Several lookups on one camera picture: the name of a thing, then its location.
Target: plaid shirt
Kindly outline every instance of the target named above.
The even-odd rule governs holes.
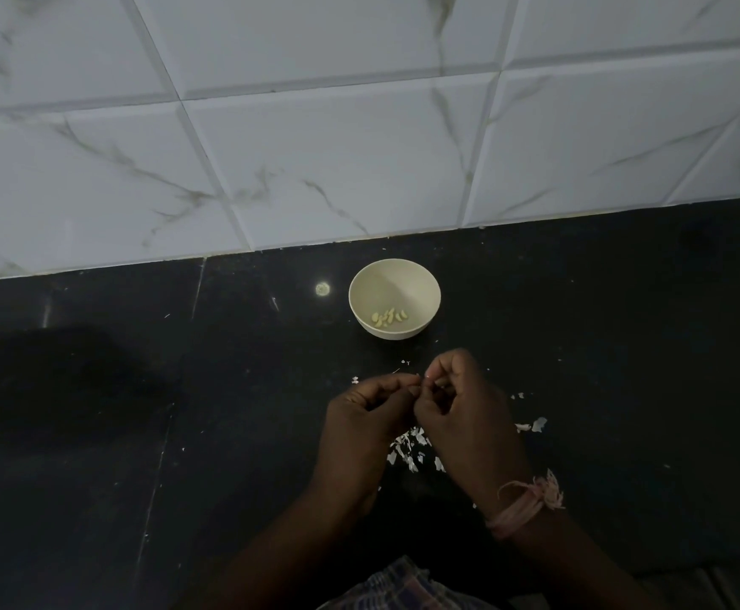
[[[402,556],[319,610],[497,610],[477,598],[450,591]]]

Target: white bowl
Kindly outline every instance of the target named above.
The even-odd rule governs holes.
[[[435,317],[441,306],[441,287],[426,267],[405,258],[384,258],[353,277],[347,298],[356,319],[373,336],[403,340],[422,331]],[[373,313],[382,315],[390,308],[397,313],[404,310],[407,318],[376,327]]]

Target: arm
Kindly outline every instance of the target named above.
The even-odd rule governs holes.
[[[331,401],[308,488],[211,584],[174,610],[278,607],[293,595],[373,506],[388,445],[406,430],[419,383],[417,375],[376,377]]]
[[[439,396],[451,401],[448,407],[438,406]],[[523,492],[507,488],[498,498],[501,485],[531,481],[507,400],[485,380],[467,351],[449,351],[432,362],[415,413],[446,472],[487,521]],[[548,597],[565,607],[659,607],[564,512],[543,508],[507,542],[541,574]]]

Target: pink thread bracelet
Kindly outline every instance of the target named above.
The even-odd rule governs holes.
[[[525,488],[526,491],[518,500],[486,523],[495,539],[502,541],[511,537],[517,529],[536,516],[542,506],[549,509],[565,509],[562,507],[563,493],[559,491],[559,482],[550,469],[548,469],[547,475],[547,478],[535,477],[531,484],[508,482],[498,488],[498,499],[500,498],[500,491],[510,485]]]

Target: backsplash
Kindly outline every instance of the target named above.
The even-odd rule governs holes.
[[[0,277],[740,197],[740,0],[0,0]]]

